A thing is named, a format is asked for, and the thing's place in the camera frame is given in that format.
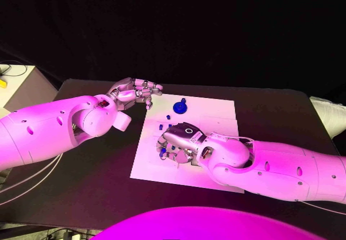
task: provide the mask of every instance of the wire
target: wire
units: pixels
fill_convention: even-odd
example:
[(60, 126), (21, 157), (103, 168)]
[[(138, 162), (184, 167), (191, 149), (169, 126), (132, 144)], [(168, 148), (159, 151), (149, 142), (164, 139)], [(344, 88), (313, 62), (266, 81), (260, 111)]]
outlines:
[(48, 237), (50, 237), (53, 234), (55, 234), (57, 232), (63, 231), (63, 230), (68, 230), (68, 231), (71, 231), (71, 232), (74, 232), (74, 233), (77, 233), (77, 234), (84, 234), (84, 235), (90, 235), (90, 236), (97, 236), (97, 235), (94, 235), (94, 234), (91, 234), (91, 233), (86, 233), (86, 232), (77, 231), (77, 230), (74, 230), (74, 229), (71, 229), (71, 228), (61, 228), (61, 229), (58, 229), (57, 231), (54, 231), (53, 233), (50, 233), (41, 240), (50, 239)]
[(17, 183), (15, 185), (9, 186), (6, 189), (0, 190), (0, 193), (4, 193), (5, 191), (8, 191), (9, 189), (15, 188), (18, 185), (21, 185), (22, 183), (25, 183), (28, 180), (31, 180), (35, 176), (38, 176), (47, 169), (48, 167), (54, 164), (54, 162), (57, 161), (57, 159), (60, 158), (61, 155), (58, 155), (55, 157), (55, 159), (53, 160), (53, 162), (42, 168), (41, 171), (38, 171), (31, 177), (28, 177), (24, 181), (21, 181), (19, 183)]
[(324, 209), (324, 210), (326, 210), (326, 211), (329, 211), (329, 212), (332, 212), (332, 213), (346, 215), (345, 212), (334, 211), (334, 210), (331, 210), (331, 209), (328, 209), (328, 208), (324, 208), (324, 207), (321, 207), (321, 206), (313, 205), (312, 203), (308, 203), (306, 201), (301, 201), (301, 202), (305, 203), (305, 204), (308, 204), (308, 205), (311, 205), (311, 206), (313, 206), (313, 207), (316, 207), (316, 208), (319, 208), (319, 209)]
[[(24, 66), (25, 66), (25, 71), (24, 71), (24, 73), (21, 73), (19, 75), (8, 75), (8, 74), (5, 74), (9, 70), (12, 70), (12, 65), (8, 64), (8, 63), (5, 63), (5, 62), (17, 62), (17, 63), (19, 63), (21, 65), (24, 65)], [(22, 76), (22, 75), (28, 72), (28, 66), (27, 66), (21, 61), (17, 61), (17, 60), (5, 60), (5, 61), (0, 61), (0, 64), (5, 64), (5, 65), (9, 66), (8, 69), (0, 72), (0, 76), (4, 75), (4, 76), (9, 76), (9, 77), (18, 77), (18, 76)]]
[(37, 183), (37, 185), (35, 185), (29, 190), (27, 190), (22, 194), (19, 194), (17, 197), (14, 197), (11, 200), (2, 202), (2, 203), (0, 203), (0, 206), (5, 205), (5, 204), (8, 204), (11, 201), (14, 201), (15, 199), (18, 199), (19, 197), (22, 197), (28, 192), (31, 192), (31, 191), (38, 187), (38, 185), (44, 182), (44, 180), (48, 178), (48, 176), (51, 175), (53, 171), (55, 170), (55, 168), (57, 168), (57, 166), (58, 166), (58, 163), (60, 163), (60, 161), (61, 161), (61, 159), (63, 159), (63, 155), (64, 155), (64, 154), (58, 155), (60, 158), (58, 158), (57, 164), (54, 165), (50, 173), (48, 173), (47, 176), (44, 177), (44, 179)]

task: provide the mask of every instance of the paper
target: paper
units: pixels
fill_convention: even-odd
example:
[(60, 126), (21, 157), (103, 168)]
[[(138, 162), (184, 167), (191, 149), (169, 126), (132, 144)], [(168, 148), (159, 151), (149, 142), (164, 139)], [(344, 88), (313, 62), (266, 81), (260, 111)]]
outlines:
[[(178, 114), (174, 105), (187, 99), (188, 111)], [(161, 159), (158, 152), (158, 140), (169, 124), (191, 123), (201, 128), (205, 134), (217, 132), (228, 136), (239, 136), (239, 122), (236, 102), (230, 100), (211, 99), (192, 96), (164, 94), (152, 96), (153, 107), (146, 113), (146, 119), (139, 140), (138, 153), (133, 163), (133, 179), (179, 184), (200, 188), (208, 188), (237, 193), (244, 190), (234, 186), (220, 185), (198, 166), (198, 161), (178, 163), (169, 158)], [(185, 158), (184, 151), (178, 158)]]

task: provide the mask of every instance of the blue object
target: blue object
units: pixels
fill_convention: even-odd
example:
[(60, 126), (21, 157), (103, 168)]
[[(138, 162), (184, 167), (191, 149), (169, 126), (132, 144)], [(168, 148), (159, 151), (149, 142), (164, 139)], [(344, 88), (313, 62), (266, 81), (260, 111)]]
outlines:
[(161, 150), (161, 158), (165, 156), (165, 153), (166, 153), (166, 148)]
[(188, 106), (187, 106), (187, 99), (182, 98), (182, 101), (177, 102), (174, 105), (174, 111), (178, 114), (185, 114), (188, 111)]

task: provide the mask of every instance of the black table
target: black table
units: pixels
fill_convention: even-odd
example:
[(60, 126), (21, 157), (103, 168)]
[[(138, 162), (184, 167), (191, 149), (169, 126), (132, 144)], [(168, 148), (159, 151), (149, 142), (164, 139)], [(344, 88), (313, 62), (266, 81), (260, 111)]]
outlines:
[[(57, 100), (103, 94), (113, 84), (106, 81), (70, 79), (63, 85)], [(164, 87), (166, 94), (234, 100), (241, 136), (338, 155), (305, 93), (289, 89), (174, 84)], [(260, 214), (329, 239), (345, 236), (346, 217), (302, 202), (282, 201), (249, 192), (241, 194), (132, 179), (146, 106), (138, 104), (126, 113), (133, 119), (126, 132), (113, 128), (104, 136), (89, 140), (64, 154), (54, 173), (40, 187), (0, 206), (0, 222), (106, 229), (151, 210), (177, 206), (210, 206)], [(48, 163), (44, 161), (17, 167), (6, 180), (8, 186), (34, 174)], [(44, 175), (9, 191), (6, 198), (2, 194), (2, 202), (24, 192)], [(338, 211), (346, 209), (344, 204), (335, 202), (315, 203)]]

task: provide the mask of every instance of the pink-lit robot arm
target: pink-lit robot arm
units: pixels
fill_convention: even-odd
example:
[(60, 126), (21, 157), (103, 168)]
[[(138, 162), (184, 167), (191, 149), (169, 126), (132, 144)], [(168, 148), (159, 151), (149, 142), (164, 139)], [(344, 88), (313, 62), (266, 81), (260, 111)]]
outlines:
[(161, 95), (162, 90), (162, 85), (129, 77), (106, 95), (80, 96), (11, 113), (0, 119), (0, 171), (51, 159), (113, 126), (125, 131), (132, 118), (122, 110), (136, 102), (146, 102), (151, 109), (152, 94)]
[[(286, 201), (346, 204), (346, 157), (250, 138), (243, 143), (237, 138), (215, 132), (205, 135), (185, 122), (168, 128), (156, 147), (164, 160), (188, 163), (197, 158), (221, 185)], [(175, 151), (168, 150), (169, 143)], [(178, 158), (179, 151), (187, 158)]]

